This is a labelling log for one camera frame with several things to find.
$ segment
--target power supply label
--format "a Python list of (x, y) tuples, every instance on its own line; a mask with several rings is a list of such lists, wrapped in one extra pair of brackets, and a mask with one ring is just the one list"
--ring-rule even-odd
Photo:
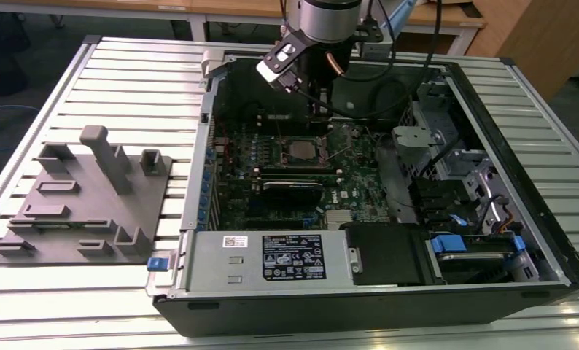
[(321, 235), (263, 236), (263, 277), (268, 281), (325, 279)]

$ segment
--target motherboard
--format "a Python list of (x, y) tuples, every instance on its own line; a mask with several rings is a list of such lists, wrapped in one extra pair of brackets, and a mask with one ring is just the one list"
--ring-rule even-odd
[(272, 122), (275, 132), (265, 132), (260, 123), (219, 122), (219, 229), (336, 230), (352, 221), (388, 222), (375, 154), (383, 135), (329, 122), (321, 136), (291, 136), (284, 125)]

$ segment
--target slatted aluminum table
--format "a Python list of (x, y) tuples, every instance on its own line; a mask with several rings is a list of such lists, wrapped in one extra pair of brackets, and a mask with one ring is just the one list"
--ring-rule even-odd
[[(0, 239), (41, 171), (45, 142), (76, 142), (85, 125), (109, 128), (129, 155), (159, 148), (175, 159), (155, 253), (177, 246), (204, 87), (203, 52), (265, 52), (248, 44), (101, 38), (82, 44), (0, 176)], [(420, 61), (424, 56), (400, 57)], [(579, 143), (515, 66), (452, 58), (579, 251)], [(88, 153), (78, 143), (70, 149)], [(184, 338), (152, 306), (145, 266), (0, 268), (0, 349), (191, 346), (213, 349), (579, 349), (579, 300), (527, 309), (492, 324), (279, 337)], [(156, 284), (171, 284), (159, 273)]]

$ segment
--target wooden cabinet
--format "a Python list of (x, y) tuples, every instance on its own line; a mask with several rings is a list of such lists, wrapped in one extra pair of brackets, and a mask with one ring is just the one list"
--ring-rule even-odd
[(544, 99), (579, 69), (579, 0), (473, 0), (487, 20), (467, 55), (513, 59)]

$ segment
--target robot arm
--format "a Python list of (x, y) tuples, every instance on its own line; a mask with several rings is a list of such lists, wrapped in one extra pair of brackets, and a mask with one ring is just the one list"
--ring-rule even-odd
[[(284, 39), (257, 65), (273, 88), (291, 93), (307, 81), (309, 93), (317, 96), (324, 89), (331, 95), (332, 81), (349, 66), (355, 45), (383, 41), (380, 24), (369, 13), (376, 1), (293, 0), (289, 5), (299, 14), (292, 13)], [(416, 0), (393, 0), (393, 15), (384, 18), (393, 28), (405, 24), (415, 3)], [(361, 8), (365, 16), (359, 22)]]

